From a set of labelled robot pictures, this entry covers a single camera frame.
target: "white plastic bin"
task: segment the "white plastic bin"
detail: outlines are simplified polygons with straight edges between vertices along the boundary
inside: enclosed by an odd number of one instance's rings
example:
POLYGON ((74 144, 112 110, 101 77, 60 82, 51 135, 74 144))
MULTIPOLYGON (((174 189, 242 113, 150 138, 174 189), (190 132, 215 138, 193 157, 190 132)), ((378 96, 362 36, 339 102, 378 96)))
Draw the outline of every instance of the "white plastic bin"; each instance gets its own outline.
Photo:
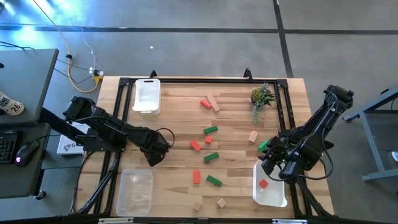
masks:
POLYGON ((136 98, 132 110, 141 115, 160 113, 160 81, 156 78, 136 81, 136 98))
POLYGON ((121 217, 144 217, 152 207, 154 176, 147 169, 126 169, 120 180, 116 214, 121 217))
MULTIPOLYGON (((285 198, 285 182, 274 181, 268 178, 261 167, 261 163, 262 161, 258 160, 253 167, 253 200, 260 205, 285 207, 287 205, 287 200, 285 198), (262 179, 268 182, 268 186, 264 190, 261 190, 259 186, 259 182, 262 179)), ((279 167, 275 166, 271 177, 279 179, 279 171, 279 167)))

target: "yellow cable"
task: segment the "yellow cable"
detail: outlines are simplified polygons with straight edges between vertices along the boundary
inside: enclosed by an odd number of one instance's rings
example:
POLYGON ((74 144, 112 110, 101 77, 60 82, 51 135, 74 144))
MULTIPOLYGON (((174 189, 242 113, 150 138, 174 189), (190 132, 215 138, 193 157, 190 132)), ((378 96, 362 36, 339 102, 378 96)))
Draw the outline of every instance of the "yellow cable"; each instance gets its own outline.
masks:
MULTIPOLYGON (((45 13, 45 11, 39 6, 39 4, 37 4, 37 2, 36 2, 35 0, 33 0, 33 2, 35 2, 36 6, 39 7, 39 9, 45 14, 45 16, 47 16, 47 18, 48 18, 48 19, 51 21, 51 23, 55 26, 55 28, 57 29, 57 31, 61 34, 61 36, 62 36, 62 38, 63 38, 63 41, 65 42, 65 45, 67 46, 68 55, 70 55, 68 42, 67 42, 66 38, 63 36, 61 30, 60 30, 60 29, 58 28, 58 26, 53 22, 53 20, 51 20, 51 18, 47 15, 47 13, 45 13)), ((70 68, 71 68, 71 67, 72 67, 72 62, 71 62, 70 58, 68 58, 68 77, 69 77, 70 83, 73 85, 73 87, 75 87, 78 91, 80 91, 80 92, 82 92, 82 93, 91 93, 92 91, 94 91, 95 89, 97 89, 98 84, 99 84, 99 80, 97 80, 97 79, 94 79, 95 87, 94 87, 93 89, 91 89, 91 90, 81 90, 81 89, 79 89, 79 88, 76 86, 76 84, 73 82, 72 76, 70 75, 70 68)))

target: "small cube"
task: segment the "small cube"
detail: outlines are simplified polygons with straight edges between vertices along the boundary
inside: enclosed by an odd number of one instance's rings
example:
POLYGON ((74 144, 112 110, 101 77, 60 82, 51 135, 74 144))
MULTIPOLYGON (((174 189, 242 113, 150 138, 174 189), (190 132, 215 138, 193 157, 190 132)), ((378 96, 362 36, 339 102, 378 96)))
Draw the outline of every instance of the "small cube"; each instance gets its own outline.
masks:
POLYGON ((208 109, 208 110, 210 110, 210 108, 211 108, 211 104, 209 103, 209 102, 207 102, 206 100, 201 100, 200 101, 200 104, 202 105, 202 106, 204 106, 206 109, 208 109))
POLYGON ((191 146, 198 152, 200 150, 200 146, 196 141, 191 141, 191 146))
POLYGON ((220 180, 218 180, 210 175, 207 176, 206 180, 216 186, 219 186, 219 187, 221 187, 223 185, 223 183, 220 180))
POLYGON ((206 138, 205 138, 205 142, 207 143, 207 144, 211 144, 211 141, 212 141, 213 139, 210 137, 210 136, 206 136, 206 138))
POLYGON ((252 131, 251 134, 250 134, 249 141, 254 143, 256 141, 256 139, 257 139, 257 135, 258 134, 259 133, 257 131, 252 131))
POLYGON ((217 131, 217 130, 218 130, 217 126, 213 126, 213 127, 204 129, 203 132, 205 134, 208 134, 208 133, 212 133, 213 131, 217 131))
POLYGON ((226 202, 224 201, 224 199, 221 198, 221 199, 217 202, 217 204, 218 204, 218 206, 219 206, 220 208, 224 208, 225 205, 226 205, 226 202))
POLYGON ((200 207, 201 207, 201 203, 195 202, 195 204, 194 204, 194 206, 193 206, 193 209, 195 209, 196 211, 199 211, 199 210, 200 210, 200 207))
POLYGON ((259 185, 260 185, 260 187, 261 187, 262 189, 264 189, 264 188, 266 188, 266 187, 268 186, 268 182, 267 182, 266 180, 262 179, 262 180, 259 182, 259 185))
POLYGON ((263 143, 261 143, 261 145, 259 146, 260 152, 263 152, 264 150, 267 149, 267 143, 268 143, 268 140, 265 140, 263 143))
POLYGON ((212 161, 213 159, 217 159, 218 158, 218 152, 215 152, 215 153, 212 153, 212 154, 210 154, 210 155, 208 155, 208 156, 205 156, 205 158, 203 158, 204 160, 205 160, 205 162, 210 162, 210 161, 212 161))
POLYGON ((207 100, 209 100, 211 106, 213 107, 215 112, 219 112, 220 111, 220 107, 218 106, 216 99, 214 99, 213 94, 211 94, 210 92, 207 93, 207 100))
POLYGON ((200 184, 200 171, 199 170, 193 171, 193 184, 200 184))

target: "green block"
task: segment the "green block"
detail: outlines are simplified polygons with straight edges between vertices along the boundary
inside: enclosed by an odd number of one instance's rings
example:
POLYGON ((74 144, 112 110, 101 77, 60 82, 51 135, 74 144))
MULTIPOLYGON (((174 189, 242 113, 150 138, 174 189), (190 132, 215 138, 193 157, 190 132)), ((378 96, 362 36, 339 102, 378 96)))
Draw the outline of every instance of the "green block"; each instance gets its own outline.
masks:
POLYGON ((223 183, 221 181, 219 181, 218 179, 208 175, 206 178, 207 181, 211 182, 212 184, 221 187, 221 185, 223 185, 223 183))
POLYGON ((210 162, 213 159, 217 159, 218 158, 218 152, 212 153, 208 156, 205 157, 205 162, 210 162))
POLYGON ((263 143, 261 143, 261 145, 259 146, 259 151, 260 152, 262 152, 262 151, 267 149, 267 143, 268 143, 268 140, 265 140, 263 143))
POLYGON ((218 130, 217 126, 213 126, 213 127, 211 127, 211 128, 206 128, 206 129, 204 129, 203 132, 204 132, 205 134, 208 134, 208 133, 212 133, 213 131, 217 131, 217 130, 218 130))

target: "computer mouse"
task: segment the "computer mouse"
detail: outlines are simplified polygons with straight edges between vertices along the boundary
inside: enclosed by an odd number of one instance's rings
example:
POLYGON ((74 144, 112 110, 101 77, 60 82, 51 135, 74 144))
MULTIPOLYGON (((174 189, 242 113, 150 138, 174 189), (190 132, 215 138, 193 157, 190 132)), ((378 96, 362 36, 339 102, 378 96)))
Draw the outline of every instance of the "computer mouse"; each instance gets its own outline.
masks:
POLYGON ((39 142, 33 141, 23 145, 17 153, 15 158, 15 165, 18 167, 25 167, 27 166, 34 156, 34 152, 37 148, 39 148, 39 142))

